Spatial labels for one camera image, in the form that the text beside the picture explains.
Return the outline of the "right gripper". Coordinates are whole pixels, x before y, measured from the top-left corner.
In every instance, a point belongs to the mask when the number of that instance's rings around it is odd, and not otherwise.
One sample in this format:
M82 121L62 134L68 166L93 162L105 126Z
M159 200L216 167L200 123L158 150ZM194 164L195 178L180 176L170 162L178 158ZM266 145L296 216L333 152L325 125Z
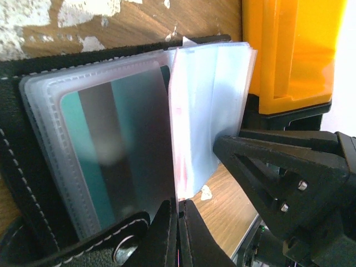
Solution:
M241 130L213 151L296 266L355 266L355 137Z

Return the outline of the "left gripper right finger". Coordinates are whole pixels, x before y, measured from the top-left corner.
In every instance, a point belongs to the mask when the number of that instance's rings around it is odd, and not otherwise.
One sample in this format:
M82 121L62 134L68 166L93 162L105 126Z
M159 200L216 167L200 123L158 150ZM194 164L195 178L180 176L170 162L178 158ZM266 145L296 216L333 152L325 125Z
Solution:
M209 232L192 200L179 202L179 266L235 266Z

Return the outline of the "white pink credit card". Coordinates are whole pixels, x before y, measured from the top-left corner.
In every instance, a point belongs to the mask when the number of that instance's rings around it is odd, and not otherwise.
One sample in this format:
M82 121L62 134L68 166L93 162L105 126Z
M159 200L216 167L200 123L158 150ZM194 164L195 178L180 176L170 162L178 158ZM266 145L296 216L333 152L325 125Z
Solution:
M213 46L175 50L169 109L178 200L193 197L217 169L212 145L219 133L215 123L221 95L216 75L218 51Z

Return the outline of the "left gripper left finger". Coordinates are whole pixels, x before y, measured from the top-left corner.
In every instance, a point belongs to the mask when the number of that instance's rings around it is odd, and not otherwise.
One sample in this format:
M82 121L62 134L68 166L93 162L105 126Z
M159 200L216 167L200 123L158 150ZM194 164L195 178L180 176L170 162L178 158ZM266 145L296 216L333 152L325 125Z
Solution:
M178 266L177 208L174 199L161 203L154 219L138 212L123 222L119 243L123 266Z

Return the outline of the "black leather card holder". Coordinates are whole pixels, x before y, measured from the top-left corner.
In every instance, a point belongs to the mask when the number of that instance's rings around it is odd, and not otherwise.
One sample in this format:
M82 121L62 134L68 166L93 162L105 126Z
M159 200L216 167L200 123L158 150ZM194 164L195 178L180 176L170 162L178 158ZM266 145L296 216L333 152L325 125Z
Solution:
M213 36L1 64L2 266L230 266L192 197L256 50Z

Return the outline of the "teal credit card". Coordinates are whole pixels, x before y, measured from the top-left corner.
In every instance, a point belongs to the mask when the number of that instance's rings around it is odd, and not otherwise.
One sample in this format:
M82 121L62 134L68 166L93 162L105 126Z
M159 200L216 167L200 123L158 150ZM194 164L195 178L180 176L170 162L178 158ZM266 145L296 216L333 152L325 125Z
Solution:
M154 217L174 197L169 78L162 66L61 99L100 229L138 211Z

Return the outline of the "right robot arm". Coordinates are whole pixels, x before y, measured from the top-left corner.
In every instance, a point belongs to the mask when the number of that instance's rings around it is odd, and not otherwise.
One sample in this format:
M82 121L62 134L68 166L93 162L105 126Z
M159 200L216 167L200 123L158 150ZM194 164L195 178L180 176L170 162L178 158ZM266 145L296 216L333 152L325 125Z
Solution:
M270 266L355 265L355 138L242 130L214 154L262 221L252 251Z

